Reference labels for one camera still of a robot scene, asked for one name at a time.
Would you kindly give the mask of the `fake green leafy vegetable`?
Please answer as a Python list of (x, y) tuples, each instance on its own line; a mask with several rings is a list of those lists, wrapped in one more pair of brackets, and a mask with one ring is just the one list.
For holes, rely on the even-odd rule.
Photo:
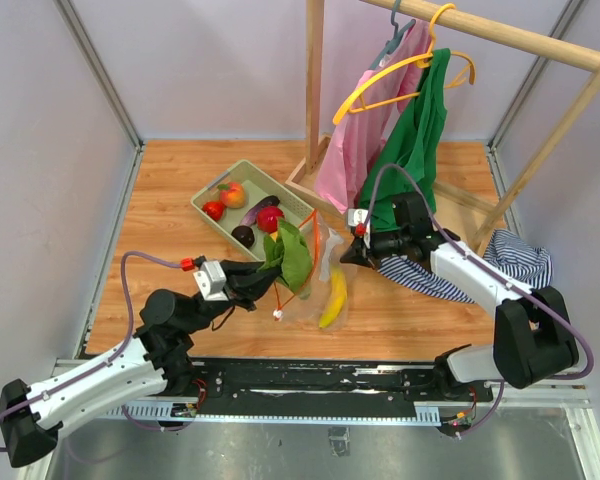
[(263, 239), (265, 260), (261, 270), (277, 267), (279, 277), (293, 293), (300, 292), (313, 268), (307, 242), (300, 230), (287, 222), (278, 221), (276, 239), (266, 235)]

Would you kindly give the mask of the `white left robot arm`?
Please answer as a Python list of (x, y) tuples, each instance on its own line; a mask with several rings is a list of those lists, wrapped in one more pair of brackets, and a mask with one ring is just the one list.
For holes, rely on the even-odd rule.
[(282, 274), (280, 266), (205, 257), (189, 267), (197, 292), (153, 291), (140, 311), (141, 326), (115, 347), (56, 377), (33, 384), (16, 379), (2, 388), (0, 450), (12, 467), (41, 460), (61, 439), (130, 401), (187, 393), (195, 377), (192, 334), (238, 308), (255, 310)]

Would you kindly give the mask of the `fake strawberry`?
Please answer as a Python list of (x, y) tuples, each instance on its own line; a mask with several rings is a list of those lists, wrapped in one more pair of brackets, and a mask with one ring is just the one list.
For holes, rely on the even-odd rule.
[(219, 222), (224, 217), (225, 210), (225, 204), (219, 200), (208, 201), (202, 206), (202, 211), (215, 222)]

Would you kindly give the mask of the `clear zip top bag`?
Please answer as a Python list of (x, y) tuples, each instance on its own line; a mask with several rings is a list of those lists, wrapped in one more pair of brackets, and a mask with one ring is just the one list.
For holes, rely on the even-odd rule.
[[(280, 292), (277, 288), (282, 286), (290, 291), (290, 295), (286, 299), (280, 297), (276, 299), (277, 308), (273, 312), (273, 318), (276, 321), (312, 321), (321, 329), (319, 320), (331, 293), (331, 269), (341, 267), (345, 273), (346, 282), (353, 275), (355, 269), (340, 263), (340, 256), (345, 250), (344, 239), (341, 235), (322, 220), (318, 211), (314, 211), (310, 218), (314, 221), (312, 235), (309, 237), (310, 242), (304, 238), (313, 260), (312, 271), (304, 288), (298, 293), (290, 291), (281, 278), (277, 278), (273, 284), (274, 293), (279, 295)], [(333, 330), (344, 321), (347, 313), (347, 301), (338, 319), (330, 327), (321, 330)]]

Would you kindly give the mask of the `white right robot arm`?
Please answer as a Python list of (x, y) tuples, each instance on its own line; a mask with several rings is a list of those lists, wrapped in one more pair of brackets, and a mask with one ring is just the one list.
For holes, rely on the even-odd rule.
[(564, 298), (555, 288), (536, 289), (490, 265), (436, 225), (415, 192), (396, 196), (392, 211), (397, 226), (387, 232), (373, 229), (367, 210), (347, 211), (353, 241), (342, 262), (379, 269), (386, 259), (409, 259), (457, 287), (494, 320), (491, 344), (460, 346), (436, 358), (432, 378), (440, 397), (457, 399), (477, 381), (523, 389), (578, 363)]

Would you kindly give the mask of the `fake dark purple plum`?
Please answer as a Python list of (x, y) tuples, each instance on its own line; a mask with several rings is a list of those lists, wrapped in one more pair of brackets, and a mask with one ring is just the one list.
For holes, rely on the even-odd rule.
[(251, 226), (238, 225), (232, 232), (232, 237), (237, 240), (242, 246), (250, 249), (255, 243), (255, 234)]

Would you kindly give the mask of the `fake purple eggplant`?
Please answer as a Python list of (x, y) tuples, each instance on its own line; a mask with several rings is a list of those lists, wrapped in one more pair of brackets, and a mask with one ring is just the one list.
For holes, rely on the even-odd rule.
[(269, 195), (256, 203), (251, 209), (249, 209), (239, 225), (249, 225), (252, 226), (257, 222), (258, 213), (267, 207), (275, 206), (277, 207), (280, 204), (280, 199), (275, 195)]

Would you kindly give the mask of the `fake peach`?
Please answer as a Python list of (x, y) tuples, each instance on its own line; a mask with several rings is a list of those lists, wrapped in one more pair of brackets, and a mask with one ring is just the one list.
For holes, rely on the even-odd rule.
[(239, 182), (222, 183), (217, 186), (219, 200), (230, 209), (240, 209), (247, 203), (247, 194)]

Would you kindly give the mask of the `fake red apple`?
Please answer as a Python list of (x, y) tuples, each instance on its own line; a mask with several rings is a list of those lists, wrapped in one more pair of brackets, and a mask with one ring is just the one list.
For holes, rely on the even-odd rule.
[(256, 224), (261, 231), (271, 234), (278, 230), (278, 221), (284, 217), (284, 212), (279, 207), (268, 206), (258, 212)]

